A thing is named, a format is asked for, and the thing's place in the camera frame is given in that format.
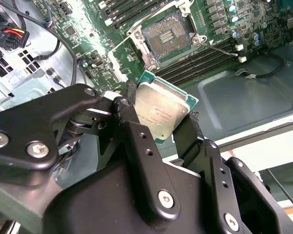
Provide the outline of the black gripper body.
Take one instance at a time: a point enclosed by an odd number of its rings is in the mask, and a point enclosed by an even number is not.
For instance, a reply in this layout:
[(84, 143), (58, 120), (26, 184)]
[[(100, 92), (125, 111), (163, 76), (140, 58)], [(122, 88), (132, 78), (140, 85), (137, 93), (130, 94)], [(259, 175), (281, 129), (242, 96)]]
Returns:
[(140, 216), (127, 165), (113, 163), (60, 192), (42, 219), (43, 234), (215, 234), (204, 211), (202, 179), (165, 165), (181, 202), (181, 213), (166, 229)]

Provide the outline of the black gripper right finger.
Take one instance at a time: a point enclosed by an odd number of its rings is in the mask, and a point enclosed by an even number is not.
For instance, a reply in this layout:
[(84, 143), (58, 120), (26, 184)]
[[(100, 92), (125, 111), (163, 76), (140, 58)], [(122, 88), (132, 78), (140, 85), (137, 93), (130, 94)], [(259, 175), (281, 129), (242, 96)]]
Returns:
[(240, 159), (222, 159), (204, 138), (197, 112), (173, 131), (183, 166), (201, 176), (203, 221), (211, 234), (293, 234), (293, 222)]

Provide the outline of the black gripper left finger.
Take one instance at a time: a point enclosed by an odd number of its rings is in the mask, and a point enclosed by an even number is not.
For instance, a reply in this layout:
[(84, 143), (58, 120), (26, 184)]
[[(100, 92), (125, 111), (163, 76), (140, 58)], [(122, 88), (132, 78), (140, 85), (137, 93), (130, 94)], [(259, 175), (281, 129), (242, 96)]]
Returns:
[[(0, 181), (37, 185), (49, 179), (67, 122), (98, 104), (95, 90), (76, 84), (0, 112)], [(104, 168), (124, 161), (140, 216), (154, 228), (167, 228), (178, 218), (181, 204), (149, 128), (139, 122), (127, 98), (116, 97), (104, 107), (111, 112), (102, 118), (106, 127), (93, 134), (117, 142)]]

